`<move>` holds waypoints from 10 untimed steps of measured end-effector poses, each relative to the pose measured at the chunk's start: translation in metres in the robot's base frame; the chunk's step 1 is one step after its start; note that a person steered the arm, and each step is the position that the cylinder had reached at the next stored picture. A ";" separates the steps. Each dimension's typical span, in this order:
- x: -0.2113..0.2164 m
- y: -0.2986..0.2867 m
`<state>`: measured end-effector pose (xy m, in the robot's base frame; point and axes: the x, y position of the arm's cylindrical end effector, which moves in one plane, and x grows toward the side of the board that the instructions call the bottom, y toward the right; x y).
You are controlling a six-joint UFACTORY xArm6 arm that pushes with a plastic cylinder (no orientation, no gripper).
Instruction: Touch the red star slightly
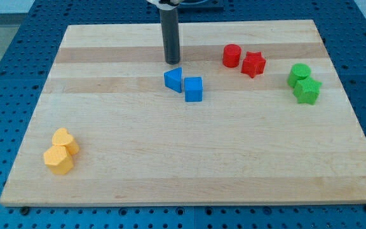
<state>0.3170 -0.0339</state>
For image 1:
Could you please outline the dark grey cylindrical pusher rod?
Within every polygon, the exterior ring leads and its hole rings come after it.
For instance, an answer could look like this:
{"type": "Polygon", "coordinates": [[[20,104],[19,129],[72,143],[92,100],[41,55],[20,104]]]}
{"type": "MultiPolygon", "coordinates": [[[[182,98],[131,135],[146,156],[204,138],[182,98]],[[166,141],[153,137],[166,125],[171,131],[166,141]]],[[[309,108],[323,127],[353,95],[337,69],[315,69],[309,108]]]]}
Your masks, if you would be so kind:
{"type": "Polygon", "coordinates": [[[177,8],[160,10],[161,30],[165,62],[170,65],[180,62],[179,20],[177,8]]]}

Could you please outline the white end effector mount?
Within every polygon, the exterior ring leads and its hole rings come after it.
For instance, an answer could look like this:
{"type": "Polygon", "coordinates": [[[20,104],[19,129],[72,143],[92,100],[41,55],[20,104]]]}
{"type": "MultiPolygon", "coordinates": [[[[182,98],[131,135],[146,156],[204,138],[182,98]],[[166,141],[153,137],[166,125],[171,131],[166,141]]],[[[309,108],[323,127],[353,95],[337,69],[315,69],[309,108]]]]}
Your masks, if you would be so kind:
{"type": "Polygon", "coordinates": [[[155,5],[159,10],[173,10],[180,4],[180,0],[147,0],[148,3],[155,5]]]}

